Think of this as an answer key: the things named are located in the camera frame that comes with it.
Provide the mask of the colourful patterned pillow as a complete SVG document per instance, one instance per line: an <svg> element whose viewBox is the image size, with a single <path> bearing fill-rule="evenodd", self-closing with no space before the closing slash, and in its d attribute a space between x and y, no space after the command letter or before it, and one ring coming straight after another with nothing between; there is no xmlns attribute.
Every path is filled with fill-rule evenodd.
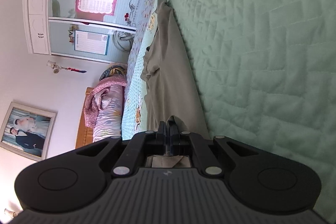
<svg viewBox="0 0 336 224"><path fill-rule="evenodd" d="M99 80L101 81L113 75L126 76L126 71L127 71L126 68L121 65L112 65L102 73Z"/></svg>

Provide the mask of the hanging wall ornament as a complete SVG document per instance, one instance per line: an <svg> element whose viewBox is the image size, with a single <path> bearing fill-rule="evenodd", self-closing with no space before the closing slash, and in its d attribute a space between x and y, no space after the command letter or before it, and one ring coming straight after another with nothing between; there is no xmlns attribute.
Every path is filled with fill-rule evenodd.
<svg viewBox="0 0 336 224"><path fill-rule="evenodd" d="M52 69L54 74L59 73L61 70L76 72L76 73L86 73L87 72L85 70L75 69L75 68L71 68L71 67L62 67L60 65L57 65L57 63L53 62L53 61L48 61L47 66Z"/></svg>

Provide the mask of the wooden headboard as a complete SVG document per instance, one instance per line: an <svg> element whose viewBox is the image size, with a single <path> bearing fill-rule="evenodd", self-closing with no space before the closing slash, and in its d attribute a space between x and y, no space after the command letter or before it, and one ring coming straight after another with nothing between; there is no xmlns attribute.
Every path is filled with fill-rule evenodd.
<svg viewBox="0 0 336 224"><path fill-rule="evenodd" d="M92 90L93 88L87 87L85 91L84 102L86 101L86 98L89 96ZM80 117L78 131L77 131L76 145L75 145L76 149L93 143L93 129L85 125L84 105L85 103L83 103L81 117Z"/></svg>

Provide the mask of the pink fuzzy blanket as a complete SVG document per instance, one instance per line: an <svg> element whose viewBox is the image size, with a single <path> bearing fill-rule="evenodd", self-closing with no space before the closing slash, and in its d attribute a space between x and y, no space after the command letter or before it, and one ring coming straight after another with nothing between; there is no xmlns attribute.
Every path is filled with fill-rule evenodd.
<svg viewBox="0 0 336 224"><path fill-rule="evenodd" d="M84 101L83 113L86 127L95 127L99 112L104 110L113 98L109 96L110 90L112 88L124 88L126 84L126 77L117 74L98 82L98 85L87 95Z"/></svg>

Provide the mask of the floral bed sheet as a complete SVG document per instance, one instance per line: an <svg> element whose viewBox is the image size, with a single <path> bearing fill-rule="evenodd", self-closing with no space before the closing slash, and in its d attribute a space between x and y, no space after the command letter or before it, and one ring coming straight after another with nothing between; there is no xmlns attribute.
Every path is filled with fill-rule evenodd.
<svg viewBox="0 0 336 224"><path fill-rule="evenodd" d="M130 89L130 83L133 77L136 59L139 53L139 49L141 47L141 43L142 43L142 39L143 39L145 30L146 30L147 23L149 21L149 18L151 16L151 13L154 7L154 2L155 0L145 0L144 7L141 9L141 13L140 13L141 18L137 26L137 30L135 32L134 42L133 42L133 45L132 45L132 48L129 54L129 58L127 61L127 74L126 74L127 85L126 85L125 92L124 92L125 99L127 99L127 94Z"/></svg>

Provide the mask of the framed wedding photo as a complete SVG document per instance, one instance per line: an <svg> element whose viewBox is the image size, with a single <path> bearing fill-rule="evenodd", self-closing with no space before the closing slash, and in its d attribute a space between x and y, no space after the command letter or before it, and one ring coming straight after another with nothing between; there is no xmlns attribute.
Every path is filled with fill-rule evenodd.
<svg viewBox="0 0 336 224"><path fill-rule="evenodd" d="M1 147L17 155L46 159L56 113L11 102L1 124Z"/></svg>

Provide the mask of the white standing fan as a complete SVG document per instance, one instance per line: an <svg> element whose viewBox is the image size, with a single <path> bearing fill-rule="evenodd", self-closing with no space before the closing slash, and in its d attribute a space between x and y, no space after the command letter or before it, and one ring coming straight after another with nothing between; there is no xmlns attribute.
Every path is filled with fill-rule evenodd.
<svg viewBox="0 0 336 224"><path fill-rule="evenodd" d="M112 34L114 46L122 52L130 52L133 46L135 34L129 32L116 31Z"/></svg>

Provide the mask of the mint quilted bee bedspread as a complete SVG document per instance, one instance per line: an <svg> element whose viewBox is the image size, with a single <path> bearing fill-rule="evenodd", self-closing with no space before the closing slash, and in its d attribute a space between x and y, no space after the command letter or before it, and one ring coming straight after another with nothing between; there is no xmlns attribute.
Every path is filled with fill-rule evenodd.
<svg viewBox="0 0 336 224"><path fill-rule="evenodd" d="M314 169L315 211L335 223L335 0L168 0L185 42L211 136L227 135ZM146 129L143 56L136 59L122 136Z"/></svg>

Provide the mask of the grey t-shirt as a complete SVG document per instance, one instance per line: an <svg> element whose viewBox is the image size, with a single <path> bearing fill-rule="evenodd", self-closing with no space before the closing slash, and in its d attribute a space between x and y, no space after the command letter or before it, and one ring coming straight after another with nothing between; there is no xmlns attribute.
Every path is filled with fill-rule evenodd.
<svg viewBox="0 0 336 224"><path fill-rule="evenodd" d="M147 130L157 131L160 122L165 122L167 130L168 121L175 121L179 131L197 133L207 143L209 131L174 10L167 0L158 0L155 13L157 29L143 57L141 73L147 91ZM175 148L173 156L167 154L167 132L165 142L166 156L160 162L169 164L171 159L188 157L191 163L191 152L185 148Z"/></svg>

